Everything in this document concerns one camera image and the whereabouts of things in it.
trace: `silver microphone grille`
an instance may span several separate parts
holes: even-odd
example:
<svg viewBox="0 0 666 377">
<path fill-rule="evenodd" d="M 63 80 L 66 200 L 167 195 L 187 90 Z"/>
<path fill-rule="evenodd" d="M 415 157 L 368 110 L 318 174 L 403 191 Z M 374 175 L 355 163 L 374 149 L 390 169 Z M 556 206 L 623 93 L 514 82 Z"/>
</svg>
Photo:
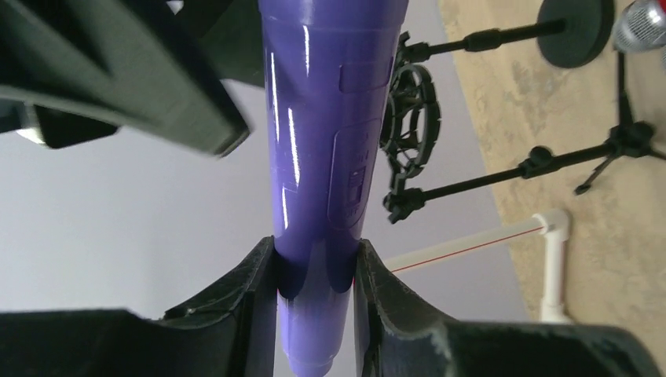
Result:
<svg viewBox="0 0 666 377">
<path fill-rule="evenodd" d="M 666 45 L 666 13 L 655 0 L 636 0 L 613 25 L 613 44 L 624 53 L 641 53 Z"/>
</svg>

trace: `round black base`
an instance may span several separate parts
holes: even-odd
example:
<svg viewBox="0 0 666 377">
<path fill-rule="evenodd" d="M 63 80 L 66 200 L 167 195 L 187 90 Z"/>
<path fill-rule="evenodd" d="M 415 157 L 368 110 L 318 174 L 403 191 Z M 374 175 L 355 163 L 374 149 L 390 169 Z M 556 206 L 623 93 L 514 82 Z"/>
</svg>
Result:
<svg viewBox="0 0 666 377">
<path fill-rule="evenodd" d="M 543 58 L 560 68 L 578 68 L 606 47 L 615 20 L 613 0 L 543 0 L 538 23 L 564 20 L 565 30 L 536 39 Z"/>
</svg>

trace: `gray floor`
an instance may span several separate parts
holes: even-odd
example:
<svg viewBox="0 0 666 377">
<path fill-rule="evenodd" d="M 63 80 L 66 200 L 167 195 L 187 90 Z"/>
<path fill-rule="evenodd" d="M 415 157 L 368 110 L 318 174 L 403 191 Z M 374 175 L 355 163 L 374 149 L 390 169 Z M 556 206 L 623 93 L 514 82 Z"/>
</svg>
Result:
<svg viewBox="0 0 666 377">
<path fill-rule="evenodd" d="M 415 42 L 443 42 L 438 14 L 432 0 L 412 2 L 405 30 Z M 451 57 L 434 57 L 428 67 L 443 122 L 431 166 L 416 182 L 427 188 L 484 173 Z M 264 94 L 234 88 L 256 130 L 222 161 L 131 130 L 59 152 L 0 137 L 0 310 L 124 306 L 157 317 L 269 235 Z M 382 159 L 364 231 L 385 258 L 500 224 L 491 192 L 480 189 L 390 225 L 381 205 L 388 177 Z M 502 247 L 407 273 L 404 281 L 454 317 L 527 319 Z M 353 375 L 354 363 L 350 317 L 330 375 Z M 291 375 L 281 350 L 275 375 Z"/>
</svg>

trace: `wooden surface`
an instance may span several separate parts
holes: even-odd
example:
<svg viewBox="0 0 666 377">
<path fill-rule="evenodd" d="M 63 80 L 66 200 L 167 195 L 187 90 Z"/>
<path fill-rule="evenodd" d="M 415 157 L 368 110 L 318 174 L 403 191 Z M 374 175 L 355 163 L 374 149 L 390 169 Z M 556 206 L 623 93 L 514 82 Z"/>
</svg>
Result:
<svg viewBox="0 0 666 377">
<path fill-rule="evenodd" d="M 536 22 L 540 0 L 439 0 L 448 40 L 491 27 Z M 628 0 L 617 2 L 619 13 Z M 610 45 L 576 70 L 549 66 L 534 41 L 484 53 L 454 54 L 488 172 L 515 167 L 535 145 L 555 154 L 600 144 L 617 124 L 616 55 Z M 630 95 L 638 119 L 654 123 L 655 146 L 666 150 L 666 72 L 661 52 L 628 58 Z M 446 113 L 443 102 L 442 113 Z M 444 130 L 440 137 L 446 137 Z M 529 181 L 493 187 L 505 223 L 554 207 L 573 216 L 566 304 L 579 322 L 627 328 L 666 370 L 666 163 L 623 158 L 590 192 L 573 189 L 601 161 Z M 529 312 L 542 295 L 543 241 L 511 246 Z"/>
</svg>

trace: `red stripe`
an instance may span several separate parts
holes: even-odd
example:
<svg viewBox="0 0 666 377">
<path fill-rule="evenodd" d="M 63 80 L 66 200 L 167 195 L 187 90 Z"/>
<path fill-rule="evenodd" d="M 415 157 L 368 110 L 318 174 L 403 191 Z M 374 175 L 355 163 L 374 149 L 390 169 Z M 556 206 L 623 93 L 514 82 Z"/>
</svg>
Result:
<svg viewBox="0 0 666 377">
<path fill-rule="evenodd" d="M 440 260 L 440 259 L 444 259 L 444 258 L 447 258 L 447 257 L 452 257 L 452 256 L 454 256 L 454 255 L 462 254 L 462 253 L 464 253 L 465 251 L 472 251 L 472 250 L 480 249 L 480 248 L 482 248 L 482 247 L 486 247 L 486 246 L 489 246 L 489 245 L 493 245 L 494 243 L 500 243 L 500 242 L 503 242 L 503 241 L 506 241 L 506 240 L 510 240 L 510 239 L 512 239 L 512 238 L 516 238 L 516 237 L 519 237 L 519 236 L 523 236 L 523 235 L 528 234 L 528 233 L 538 232 L 538 231 L 540 231 L 541 229 L 543 229 L 543 226 L 541 226 L 541 227 L 539 227 L 539 228 L 534 228 L 534 229 L 530 229 L 530 230 L 525 230 L 524 232 L 521 232 L 521 233 L 518 233 L 518 234 L 514 234 L 513 236 L 507 236 L 507 237 L 504 237 L 504 238 L 500 238 L 499 240 L 494 240 L 494 241 L 490 241 L 490 242 L 487 242 L 487 243 L 482 243 L 481 245 L 468 247 L 467 249 L 463 249 L 463 250 L 460 250 L 460 251 L 456 251 L 455 253 L 442 255 L 441 257 L 436 257 L 436 258 L 428 259 L 427 261 L 423 261 L 423 262 L 419 262 L 419 263 L 414 263 L 413 265 L 406 265 L 405 267 L 400 267 L 399 269 L 395 269 L 395 270 L 393 270 L 393 271 L 391 271 L 391 272 L 392 272 L 392 273 L 397 273 L 397 272 L 399 272 L 399 271 L 404 271 L 404 270 L 406 270 L 406 269 L 410 269 L 410 268 L 412 268 L 412 267 L 416 267 L 416 266 L 419 266 L 419 265 L 426 265 L 426 264 L 428 264 L 428 263 L 435 262 L 435 261 L 438 261 L 438 260 Z"/>
</svg>

